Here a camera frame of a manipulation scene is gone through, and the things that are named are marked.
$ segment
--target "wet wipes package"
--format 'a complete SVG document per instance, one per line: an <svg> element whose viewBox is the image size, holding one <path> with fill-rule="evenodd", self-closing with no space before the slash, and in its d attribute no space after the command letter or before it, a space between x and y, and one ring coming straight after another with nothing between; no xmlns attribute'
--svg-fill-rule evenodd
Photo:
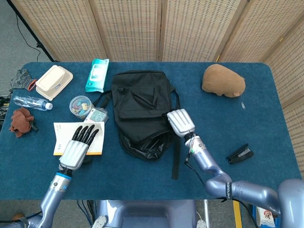
<svg viewBox="0 0 304 228"><path fill-rule="evenodd" d="M85 91L94 92L99 91L103 93L105 85L106 72L109 67L108 59L94 59L89 78L86 82Z"/></svg>

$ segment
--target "blue table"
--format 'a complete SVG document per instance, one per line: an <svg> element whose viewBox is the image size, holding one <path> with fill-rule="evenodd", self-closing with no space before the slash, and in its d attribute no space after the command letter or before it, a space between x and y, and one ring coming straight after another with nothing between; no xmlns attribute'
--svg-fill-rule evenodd
<svg viewBox="0 0 304 228"><path fill-rule="evenodd" d="M41 199L57 171L59 157L53 156L55 132L53 122L79 122L70 113L69 102L77 95L94 101L98 93L86 93L85 84L91 63L28 63L33 78L41 77L53 64L72 72L73 80L53 100L51 111L30 109L38 132L21 138L9 132L10 117L19 107L12 101L0 133L0 199ZM185 108L219 166L232 180L248 180L276 189L288 178L301 178L289 138L270 68L262 63L223 63L246 80L239 98L218 97L201 89L202 75L212 63L113 62L110 63L105 89L112 77L132 69L162 70L176 87ZM15 90L15 95L41 97L36 91ZM180 176L171 179L173 148L159 161L144 161L130 156L119 144L113 107L107 107L110 119L105 126L102 156L76 171L65 199L92 200L167 200L208 199L199 179L182 163ZM226 156L249 143L255 155L239 164L228 164ZM197 168L194 160L191 164Z"/></svg>

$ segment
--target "backpack strap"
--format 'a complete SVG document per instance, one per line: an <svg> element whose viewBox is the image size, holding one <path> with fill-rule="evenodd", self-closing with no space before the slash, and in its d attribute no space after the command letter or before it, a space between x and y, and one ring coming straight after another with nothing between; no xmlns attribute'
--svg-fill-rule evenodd
<svg viewBox="0 0 304 228"><path fill-rule="evenodd" d="M179 94L176 92L176 89L175 89L175 87L174 86L172 86L171 84L170 84L170 92L172 93L172 92L174 92L175 93L175 95L176 95L176 104L175 104L175 109L180 109L181 108L181 102L180 102L180 96L179 96Z"/></svg>
<svg viewBox="0 0 304 228"><path fill-rule="evenodd" d="M180 96L176 92L175 87L170 85L170 92L174 92L176 94L176 104L175 109L181 108ZM173 154L173 165L172 165L172 176L171 178L177 180L179 177L179 166L180 166L180 153L181 153L181 139L177 135L174 139L174 154Z"/></svg>
<svg viewBox="0 0 304 228"><path fill-rule="evenodd" d="M107 91L104 91L103 93L101 93L100 94L100 96L99 96L99 98L97 98L94 102L93 102L93 105L94 105L94 107L97 107L97 104L98 104L98 102L100 101L100 98L102 97L102 96L104 96L104 95L106 95L107 94L107 96L105 97L105 100L102 102L102 104L101 104L101 108L105 108L106 106L107 106L107 104L109 103L109 101L111 100L111 98L113 97L112 96L112 91L111 90L107 90Z"/></svg>

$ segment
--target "book page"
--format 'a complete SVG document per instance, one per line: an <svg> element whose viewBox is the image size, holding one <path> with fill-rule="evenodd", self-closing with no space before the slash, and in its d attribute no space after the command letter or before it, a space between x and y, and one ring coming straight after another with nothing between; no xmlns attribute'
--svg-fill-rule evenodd
<svg viewBox="0 0 304 228"><path fill-rule="evenodd" d="M54 155L62 155L65 151L65 148L68 142L72 139L76 129L79 126L90 127L91 125L95 125L92 132L96 129L99 129L99 132L95 136L91 146L89 147L87 155L101 155L103 151L103 144L104 144L104 132L105 132L105 123L84 123L84 122L77 122L77 123L54 123L54 130L56 135L56 145L54 148Z"/></svg>

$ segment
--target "water bottle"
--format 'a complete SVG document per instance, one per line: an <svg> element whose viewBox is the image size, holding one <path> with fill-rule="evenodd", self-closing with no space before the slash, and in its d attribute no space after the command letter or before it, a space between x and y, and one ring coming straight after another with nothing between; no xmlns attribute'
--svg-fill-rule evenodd
<svg viewBox="0 0 304 228"><path fill-rule="evenodd" d="M27 108L35 108L41 111L51 110L53 108L53 105L47 100L31 96L15 96L13 101L16 105Z"/></svg>

